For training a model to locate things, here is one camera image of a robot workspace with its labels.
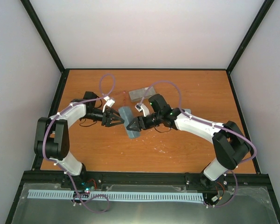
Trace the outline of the grey green-lined glasses case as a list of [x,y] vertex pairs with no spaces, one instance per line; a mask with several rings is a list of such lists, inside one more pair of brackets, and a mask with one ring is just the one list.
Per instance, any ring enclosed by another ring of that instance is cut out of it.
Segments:
[[154,87],[144,87],[144,88],[129,91],[128,94],[132,102],[140,102],[143,97],[144,99],[147,99],[155,95],[156,91]]

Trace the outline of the blue cleaning cloth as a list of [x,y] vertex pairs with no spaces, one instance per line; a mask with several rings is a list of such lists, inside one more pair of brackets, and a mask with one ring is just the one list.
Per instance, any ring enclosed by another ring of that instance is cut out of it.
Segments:
[[191,114],[191,110],[190,110],[190,109],[183,109],[183,113],[185,113],[185,114]]

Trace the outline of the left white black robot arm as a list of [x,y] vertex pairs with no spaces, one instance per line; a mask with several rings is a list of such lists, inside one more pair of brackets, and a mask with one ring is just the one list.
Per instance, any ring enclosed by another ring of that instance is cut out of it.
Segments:
[[119,112],[112,109],[115,100],[109,96],[98,97],[87,91],[81,99],[74,99],[56,115],[39,118],[34,142],[34,152],[44,159],[52,161],[72,175],[71,182],[78,188],[88,182],[85,165],[70,152],[69,128],[78,120],[90,119],[101,122],[102,126],[111,127],[124,124]]

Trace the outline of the blue-grey glasses case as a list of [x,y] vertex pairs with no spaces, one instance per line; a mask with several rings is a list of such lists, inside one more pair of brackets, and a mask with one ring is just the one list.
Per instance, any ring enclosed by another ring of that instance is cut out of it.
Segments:
[[119,108],[119,115],[124,120],[124,127],[129,139],[135,139],[140,137],[140,132],[137,131],[130,131],[127,129],[127,126],[132,122],[134,119],[132,110],[129,106],[123,106]]

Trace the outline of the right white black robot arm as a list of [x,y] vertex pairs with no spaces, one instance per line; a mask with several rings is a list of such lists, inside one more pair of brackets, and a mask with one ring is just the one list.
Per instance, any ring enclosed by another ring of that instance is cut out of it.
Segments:
[[216,157],[200,174],[200,184],[205,189],[210,189],[220,176],[245,162],[245,156],[249,152],[252,152],[251,159],[256,156],[256,147],[243,136],[236,123],[211,122],[182,108],[172,108],[160,94],[153,95],[148,101],[153,113],[150,113],[143,103],[135,106],[143,113],[141,116],[134,117],[131,110],[120,113],[129,137],[163,124],[170,129],[188,132],[209,141],[214,147]]

